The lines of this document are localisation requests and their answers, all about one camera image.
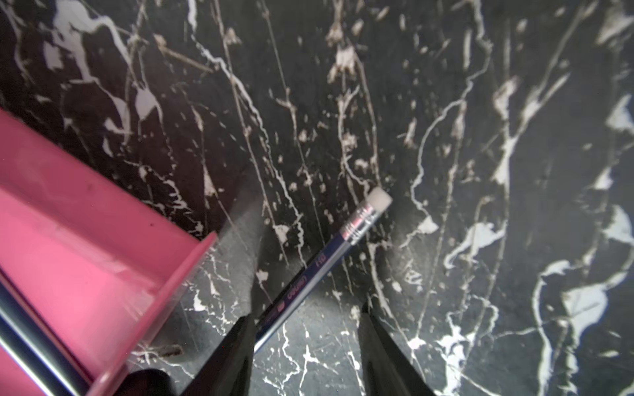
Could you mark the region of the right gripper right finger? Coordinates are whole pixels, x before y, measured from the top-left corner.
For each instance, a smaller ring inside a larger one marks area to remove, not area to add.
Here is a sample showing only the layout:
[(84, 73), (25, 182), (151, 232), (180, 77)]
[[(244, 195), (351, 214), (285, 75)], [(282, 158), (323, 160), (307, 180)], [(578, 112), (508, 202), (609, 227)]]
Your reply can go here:
[(434, 395), (381, 326), (368, 302), (361, 310), (358, 339), (367, 395)]

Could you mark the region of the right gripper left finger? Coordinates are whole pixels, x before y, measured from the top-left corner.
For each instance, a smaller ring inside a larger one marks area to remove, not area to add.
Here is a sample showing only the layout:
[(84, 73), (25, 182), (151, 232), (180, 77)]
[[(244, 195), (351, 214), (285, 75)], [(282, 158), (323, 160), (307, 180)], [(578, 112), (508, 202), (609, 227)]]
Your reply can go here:
[(248, 395), (254, 343), (255, 321), (248, 314), (231, 328), (182, 395)]

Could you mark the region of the dark blue pencil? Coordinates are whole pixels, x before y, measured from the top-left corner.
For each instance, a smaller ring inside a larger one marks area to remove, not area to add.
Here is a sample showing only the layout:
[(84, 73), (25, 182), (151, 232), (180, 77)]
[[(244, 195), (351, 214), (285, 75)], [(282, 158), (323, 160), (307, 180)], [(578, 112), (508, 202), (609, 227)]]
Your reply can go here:
[(46, 395), (85, 395), (90, 380), (9, 280), (1, 278), (1, 346)]
[(335, 266), (342, 262), (376, 221), (386, 212), (393, 199), (376, 187), (358, 205), (330, 241), (300, 270), (259, 317), (256, 324), (254, 352), (259, 352), (268, 340), (300, 307), (308, 295)]

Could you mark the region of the pink bottom drawer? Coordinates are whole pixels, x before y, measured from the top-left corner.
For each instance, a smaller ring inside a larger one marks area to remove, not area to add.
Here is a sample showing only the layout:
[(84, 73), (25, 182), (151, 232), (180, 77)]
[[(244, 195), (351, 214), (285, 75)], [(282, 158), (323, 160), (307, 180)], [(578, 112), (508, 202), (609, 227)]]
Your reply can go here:
[(8, 113), (1, 115), (1, 277), (89, 383), (112, 395), (216, 237), (172, 224)]

